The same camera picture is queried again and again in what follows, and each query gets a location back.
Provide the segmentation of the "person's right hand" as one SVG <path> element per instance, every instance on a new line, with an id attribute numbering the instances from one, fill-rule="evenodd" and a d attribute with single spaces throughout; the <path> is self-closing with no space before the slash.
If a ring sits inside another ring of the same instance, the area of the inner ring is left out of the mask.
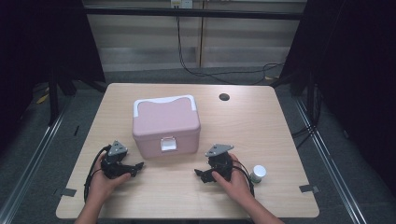
<path id="1" fill-rule="evenodd" d="M 230 154 L 230 156 L 233 159 L 231 180 L 225 180 L 223 176 L 215 171 L 212 172 L 212 176 L 232 200 L 242 204 L 251 200 L 253 196 L 250 192 L 248 181 L 242 172 L 239 160 L 234 154 Z"/>

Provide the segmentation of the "white wall socket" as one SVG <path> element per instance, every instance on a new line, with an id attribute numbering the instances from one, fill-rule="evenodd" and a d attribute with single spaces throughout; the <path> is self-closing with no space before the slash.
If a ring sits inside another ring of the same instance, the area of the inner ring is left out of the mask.
<path id="1" fill-rule="evenodd" d="M 192 0 L 170 0 L 171 8 L 193 9 Z"/>

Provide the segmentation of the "metal floor rail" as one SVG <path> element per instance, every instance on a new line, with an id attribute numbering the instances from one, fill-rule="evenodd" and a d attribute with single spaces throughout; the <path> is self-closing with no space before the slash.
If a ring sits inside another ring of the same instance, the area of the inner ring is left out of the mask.
<path id="1" fill-rule="evenodd" d="M 38 171 L 39 166 L 49 151 L 53 138 L 55 137 L 63 122 L 64 113 L 66 110 L 67 108 L 65 107 L 52 122 L 52 124 L 47 128 L 44 136 L 40 140 L 40 143 L 35 150 L 32 159 L 30 159 L 28 165 L 18 180 L 15 189 L 12 190 L 5 204 L 0 209 L 0 224 L 11 224 L 27 190 L 33 181 L 36 172 Z"/>
<path id="2" fill-rule="evenodd" d="M 300 97 L 297 97 L 294 99 L 294 102 L 304 121 L 304 126 L 308 130 L 308 136 L 312 139 L 318 154 L 321 157 L 324 166 L 326 167 L 329 176 L 340 196 L 340 199 L 350 216 L 350 219 L 354 224 L 368 224 L 358 202 L 353 196 L 334 159 L 332 158 L 332 154 L 326 146 L 320 132 L 308 117 L 307 107 L 304 105 L 303 100 Z"/>

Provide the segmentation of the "black horizontal bar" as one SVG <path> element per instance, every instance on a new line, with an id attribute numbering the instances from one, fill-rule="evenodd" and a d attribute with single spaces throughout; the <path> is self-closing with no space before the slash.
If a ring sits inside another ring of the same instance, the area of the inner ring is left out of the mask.
<path id="1" fill-rule="evenodd" d="M 93 15 L 201 17 L 285 21 L 299 21 L 303 17 L 302 13 L 288 12 L 95 6 L 84 7 L 84 12 Z"/>

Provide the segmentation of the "person's left hand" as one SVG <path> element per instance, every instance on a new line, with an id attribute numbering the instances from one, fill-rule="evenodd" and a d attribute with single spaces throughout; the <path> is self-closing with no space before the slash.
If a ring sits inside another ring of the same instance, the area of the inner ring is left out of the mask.
<path id="1" fill-rule="evenodd" d="M 131 178 L 129 173 L 109 179 L 104 175 L 101 168 L 101 161 L 104 154 L 99 156 L 92 173 L 92 180 L 89 186 L 89 194 L 86 203 L 103 204 L 112 194 L 113 190 Z"/>

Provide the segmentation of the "small white bottle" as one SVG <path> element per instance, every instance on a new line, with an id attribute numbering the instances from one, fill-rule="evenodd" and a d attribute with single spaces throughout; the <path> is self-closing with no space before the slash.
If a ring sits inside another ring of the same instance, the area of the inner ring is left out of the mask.
<path id="1" fill-rule="evenodd" d="M 253 183 L 260 183 L 262 179 L 266 176 L 266 168 L 262 165 L 255 165 L 250 173 L 250 180 Z"/>

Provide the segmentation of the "black curtain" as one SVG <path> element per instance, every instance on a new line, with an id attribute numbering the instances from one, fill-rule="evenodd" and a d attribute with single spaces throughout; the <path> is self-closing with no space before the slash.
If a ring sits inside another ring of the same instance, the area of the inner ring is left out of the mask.
<path id="1" fill-rule="evenodd" d="M 281 73 L 325 104 L 396 196 L 396 0 L 307 0 Z"/>
<path id="2" fill-rule="evenodd" d="M 105 75 L 83 0 L 0 0 L 0 155 L 41 82 L 73 93 Z"/>

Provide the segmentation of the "pink storage box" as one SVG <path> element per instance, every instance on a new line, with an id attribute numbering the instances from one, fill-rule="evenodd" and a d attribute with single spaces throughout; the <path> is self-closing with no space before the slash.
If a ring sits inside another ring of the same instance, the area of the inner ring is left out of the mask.
<path id="1" fill-rule="evenodd" d="M 133 138 L 144 159 L 195 153 L 201 122 L 192 95 L 134 102 Z"/>

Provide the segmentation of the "black metal stand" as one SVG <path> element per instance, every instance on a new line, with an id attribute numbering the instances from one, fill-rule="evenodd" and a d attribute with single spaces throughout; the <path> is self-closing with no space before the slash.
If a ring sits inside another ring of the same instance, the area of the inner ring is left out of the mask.
<path id="1" fill-rule="evenodd" d="M 54 72 L 49 75 L 49 126 L 52 126 L 59 116 L 58 82 Z"/>

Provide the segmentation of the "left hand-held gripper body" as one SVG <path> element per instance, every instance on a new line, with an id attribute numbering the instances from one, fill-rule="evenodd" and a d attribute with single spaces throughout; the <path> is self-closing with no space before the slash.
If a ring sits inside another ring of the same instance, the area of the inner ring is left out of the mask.
<path id="1" fill-rule="evenodd" d="M 132 168 L 129 165 L 121 163 L 127 153 L 128 149 L 118 140 L 113 142 L 101 161 L 101 168 L 107 178 L 114 179 L 132 173 Z"/>

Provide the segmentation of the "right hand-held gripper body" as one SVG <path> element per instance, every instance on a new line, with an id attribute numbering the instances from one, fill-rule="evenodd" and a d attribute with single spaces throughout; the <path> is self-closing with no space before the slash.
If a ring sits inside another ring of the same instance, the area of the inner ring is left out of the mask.
<path id="1" fill-rule="evenodd" d="M 227 181 L 231 180 L 233 170 L 233 159 L 228 153 L 231 149 L 233 149 L 232 145 L 214 144 L 205 154 L 211 169 Z"/>

